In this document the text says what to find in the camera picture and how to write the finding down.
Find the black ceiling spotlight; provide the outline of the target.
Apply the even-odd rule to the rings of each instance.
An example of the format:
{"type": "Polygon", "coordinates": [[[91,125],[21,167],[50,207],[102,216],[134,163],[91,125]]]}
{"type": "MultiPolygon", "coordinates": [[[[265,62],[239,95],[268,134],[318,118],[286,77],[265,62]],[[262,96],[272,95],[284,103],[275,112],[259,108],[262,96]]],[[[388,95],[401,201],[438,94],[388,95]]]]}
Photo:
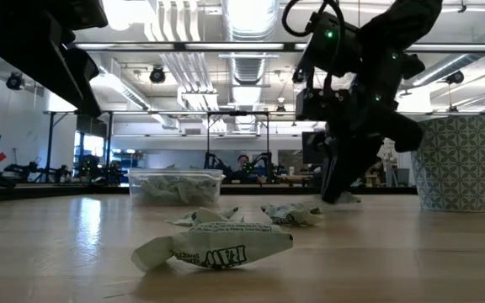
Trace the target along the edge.
{"type": "Polygon", "coordinates": [[[154,84],[164,83],[166,76],[165,76],[165,72],[163,70],[163,66],[162,65],[154,66],[152,68],[150,75],[149,75],[149,79],[150,79],[151,83],[154,83],[154,84]]]}
{"type": "Polygon", "coordinates": [[[12,72],[6,81],[6,87],[13,91],[24,89],[24,77],[22,72],[12,72]]]}
{"type": "Polygon", "coordinates": [[[461,83],[463,83],[464,79],[465,79],[465,76],[464,76],[463,72],[461,70],[458,70],[458,71],[456,71],[456,72],[451,73],[450,75],[448,75],[445,78],[445,82],[448,85],[461,84],[461,83]]]}

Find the clear plastic bin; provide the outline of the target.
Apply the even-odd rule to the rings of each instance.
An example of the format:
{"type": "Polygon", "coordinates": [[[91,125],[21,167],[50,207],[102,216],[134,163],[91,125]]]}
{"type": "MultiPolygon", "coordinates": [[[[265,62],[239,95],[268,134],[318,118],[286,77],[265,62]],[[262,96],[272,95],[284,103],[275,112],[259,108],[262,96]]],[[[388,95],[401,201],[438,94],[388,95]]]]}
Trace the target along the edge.
{"type": "Polygon", "coordinates": [[[180,198],[175,184],[179,181],[190,179],[195,181],[211,180],[216,181],[219,186],[216,203],[220,196],[221,184],[224,175],[221,170],[213,169],[179,169],[179,168],[151,168],[151,169],[131,169],[128,172],[128,184],[131,200],[134,203],[142,204],[136,199],[136,194],[140,191],[140,181],[146,180],[156,183],[158,188],[164,188],[173,193],[173,198],[161,206],[191,206],[184,204],[180,198]]]}

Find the person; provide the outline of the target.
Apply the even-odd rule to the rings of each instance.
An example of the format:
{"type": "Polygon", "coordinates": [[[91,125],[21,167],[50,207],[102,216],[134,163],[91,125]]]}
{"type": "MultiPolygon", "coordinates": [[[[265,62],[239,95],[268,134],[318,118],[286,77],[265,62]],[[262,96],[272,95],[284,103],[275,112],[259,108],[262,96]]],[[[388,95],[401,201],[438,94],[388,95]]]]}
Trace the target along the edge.
{"type": "Polygon", "coordinates": [[[237,158],[239,168],[231,175],[232,181],[238,181],[239,183],[259,183],[260,176],[255,173],[250,173],[245,166],[250,163],[250,159],[247,155],[240,155],[237,158]]]}

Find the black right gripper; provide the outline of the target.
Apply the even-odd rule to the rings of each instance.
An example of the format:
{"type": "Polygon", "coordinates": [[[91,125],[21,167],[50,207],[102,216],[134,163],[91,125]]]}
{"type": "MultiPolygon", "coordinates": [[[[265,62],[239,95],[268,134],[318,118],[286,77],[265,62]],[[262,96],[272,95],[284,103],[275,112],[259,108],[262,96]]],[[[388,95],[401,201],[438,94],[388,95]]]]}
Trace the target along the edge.
{"type": "MultiPolygon", "coordinates": [[[[380,136],[393,140],[397,152],[416,151],[424,137],[418,122],[399,114],[390,98],[375,100],[357,85],[347,90],[347,96],[338,102],[328,121],[329,133],[338,138],[369,138],[380,136]]],[[[329,148],[323,142],[321,197],[324,199],[328,186],[329,148]]],[[[353,183],[351,176],[351,141],[341,140],[334,145],[329,175],[329,193],[333,203],[353,183]]]]}

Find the green patterned white cup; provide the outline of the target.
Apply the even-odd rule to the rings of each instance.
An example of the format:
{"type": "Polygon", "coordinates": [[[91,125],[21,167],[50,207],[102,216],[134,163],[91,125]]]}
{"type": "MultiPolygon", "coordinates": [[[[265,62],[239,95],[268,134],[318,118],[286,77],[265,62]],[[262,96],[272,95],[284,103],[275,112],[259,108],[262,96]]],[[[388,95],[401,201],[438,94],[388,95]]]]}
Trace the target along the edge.
{"type": "Polygon", "coordinates": [[[421,208],[485,213],[485,115],[419,124],[424,137],[411,157],[421,208]]]}

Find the black overhead frame bar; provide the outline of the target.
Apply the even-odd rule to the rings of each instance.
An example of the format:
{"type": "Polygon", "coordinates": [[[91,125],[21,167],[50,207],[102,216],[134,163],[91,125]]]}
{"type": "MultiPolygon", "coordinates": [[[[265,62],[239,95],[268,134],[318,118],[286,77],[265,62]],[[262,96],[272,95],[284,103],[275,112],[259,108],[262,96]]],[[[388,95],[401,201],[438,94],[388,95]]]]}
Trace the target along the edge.
{"type": "MultiPolygon", "coordinates": [[[[72,46],[92,52],[302,52],[306,43],[297,42],[117,42],[74,43],[72,46]]],[[[485,54],[485,43],[418,43],[407,48],[409,53],[485,54]]]]}

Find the sweetener packet with RAW print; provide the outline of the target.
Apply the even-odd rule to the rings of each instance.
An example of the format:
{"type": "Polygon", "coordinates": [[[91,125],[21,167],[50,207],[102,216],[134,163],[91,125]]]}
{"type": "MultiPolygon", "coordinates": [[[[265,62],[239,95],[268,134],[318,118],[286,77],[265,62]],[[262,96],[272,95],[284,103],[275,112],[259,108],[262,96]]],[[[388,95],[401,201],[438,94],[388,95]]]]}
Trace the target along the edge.
{"type": "Polygon", "coordinates": [[[234,268],[293,247],[293,236],[262,223],[202,223],[172,236],[156,237],[138,247],[131,261],[149,272],[172,257],[203,268],[234,268]]]}

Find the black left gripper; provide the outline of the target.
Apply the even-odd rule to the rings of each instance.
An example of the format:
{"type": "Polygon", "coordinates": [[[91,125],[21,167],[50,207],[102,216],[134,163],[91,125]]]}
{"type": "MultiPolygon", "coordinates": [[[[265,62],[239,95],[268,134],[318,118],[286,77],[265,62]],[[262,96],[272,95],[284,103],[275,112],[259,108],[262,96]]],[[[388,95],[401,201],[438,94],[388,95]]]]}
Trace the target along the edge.
{"type": "Polygon", "coordinates": [[[72,104],[98,118],[102,111],[90,81],[99,75],[79,48],[61,52],[63,29],[108,25],[101,0],[0,0],[0,58],[72,104]],[[44,17],[56,23],[41,23],[44,17]]]}

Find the black hanging monitor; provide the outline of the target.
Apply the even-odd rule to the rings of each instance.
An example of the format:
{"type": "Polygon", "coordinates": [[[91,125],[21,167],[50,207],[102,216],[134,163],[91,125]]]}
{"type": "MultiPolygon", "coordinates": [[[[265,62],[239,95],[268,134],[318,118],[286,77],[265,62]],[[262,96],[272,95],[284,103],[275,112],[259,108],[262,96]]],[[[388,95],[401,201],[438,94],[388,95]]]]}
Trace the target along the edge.
{"type": "Polygon", "coordinates": [[[78,115],[76,131],[90,136],[106,138],[108,134],[108,126],[102,120],[87,115],[78,115]]]}

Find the black table frame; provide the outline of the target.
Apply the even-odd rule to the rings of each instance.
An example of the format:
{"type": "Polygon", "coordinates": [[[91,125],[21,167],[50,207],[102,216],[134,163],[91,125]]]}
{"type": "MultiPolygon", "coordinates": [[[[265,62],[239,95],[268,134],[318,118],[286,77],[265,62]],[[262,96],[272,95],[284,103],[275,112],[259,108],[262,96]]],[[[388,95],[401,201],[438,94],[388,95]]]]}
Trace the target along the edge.
{"type": "MultiPolygon", "coordinates": [[[[404,195],[417,194],[416,188],[353,188],[353,194],[361,195],[404,195]]],[[[19,199],[38,199],[59,196],[88,195],[88,194],[128,194],[129,188],[108,185],[58,185],[28,183],[19,184],[14,189],[0,188],[0,201],[19,199]]],[[[221,186],[224,195],[314,195],[319,189],[311,187],[290,187],[285,184],[264,185],[257,184],[226,184],[221,186]]]]}

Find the black background rig frame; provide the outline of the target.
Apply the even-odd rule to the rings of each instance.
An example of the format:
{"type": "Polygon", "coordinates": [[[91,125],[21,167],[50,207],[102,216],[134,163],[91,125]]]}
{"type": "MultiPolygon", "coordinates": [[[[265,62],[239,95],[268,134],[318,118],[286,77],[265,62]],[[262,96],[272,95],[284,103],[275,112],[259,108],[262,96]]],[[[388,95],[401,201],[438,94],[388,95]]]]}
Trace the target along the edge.
{"type": "MultiPolygon", "coordinates": [[[[106,163],[110,161],[110,148],[111,148],[111,140],[113,134],[113,123],[114,123],[114,111],[107,110],[103,111],[102,114],[107,114],[109,116],[109,123],[107,129],[107,138],[106,144],[104,147],[104,160],[106,163]]],[[[50,181],[49,171],[51,168],[51,153],[52,153],[52,142],[53,142],[53,131],[55,126],[67,117],[69,114],[73,115],[83,115],[83,112],[80,110],[74,111],[44,111],[44,114],[48,114],[50,116],[50,126],[49,126],[49,135],[47,141],[47,153],[46,153],[46,162],[45,162],[45,171],[43,175],[45,176],[45,182],[48,183],[50,181]]]]}
{"type": "Polygon", "coordinates": [[[262,115],[266,118],[266,152],[271,157],[271,150],[270,150],[270,143],[269,143],[269,123],[270,123],[270,116],[271,112],[269,111],[246,111],[246,110],[230,110],[230,111],[206,111],[206,152],[205,152],[205,161],[204,161],[204,168],[210,168],[210,153],[211,153],[211,116],[217,115],[219,118],[222,118],[224,115],[228,115],[231,117],[239,117],[239,116],[250,116],[250,115],[262,115]]]}

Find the silver ventilation duct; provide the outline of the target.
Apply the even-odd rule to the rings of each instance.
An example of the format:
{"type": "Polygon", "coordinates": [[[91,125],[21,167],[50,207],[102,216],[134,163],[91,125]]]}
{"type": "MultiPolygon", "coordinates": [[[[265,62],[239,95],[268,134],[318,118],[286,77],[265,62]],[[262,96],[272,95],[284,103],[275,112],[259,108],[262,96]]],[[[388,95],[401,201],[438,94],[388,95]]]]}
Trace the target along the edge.
{"type": "MultiPolygon", "coordinates": [[[[231,42],[265,42],[274,35],[280,0],[222,0],[225,37],[231,42]]],[[[267,60],[263,53],[233,53],[231,101],[241,111],[258,111],[267,60]]]]}

